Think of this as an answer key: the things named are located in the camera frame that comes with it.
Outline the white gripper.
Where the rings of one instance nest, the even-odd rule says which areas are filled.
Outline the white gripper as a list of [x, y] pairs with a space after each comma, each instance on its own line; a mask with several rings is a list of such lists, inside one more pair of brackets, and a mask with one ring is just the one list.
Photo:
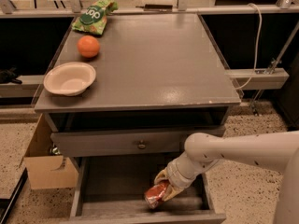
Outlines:
[[154, 184], [170, 182], [162, 198], [167, 202], [188, 188], [195, 178], [192, 162], [189, 159], [176, 158], [167, 164], [166, 170], [163, 169], [156, 175]]

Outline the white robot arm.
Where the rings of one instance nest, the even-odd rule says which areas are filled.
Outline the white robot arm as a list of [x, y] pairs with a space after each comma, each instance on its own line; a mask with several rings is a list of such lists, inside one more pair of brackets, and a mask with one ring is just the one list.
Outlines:
[[217, 137], [194, 133], [184, 152], [155, 178], [169, 182], [166, 202], [188, 188], [194, 179], [221, 160], [236, 161], [283, 173], [273, 224], [299, 224], [299, 132]]

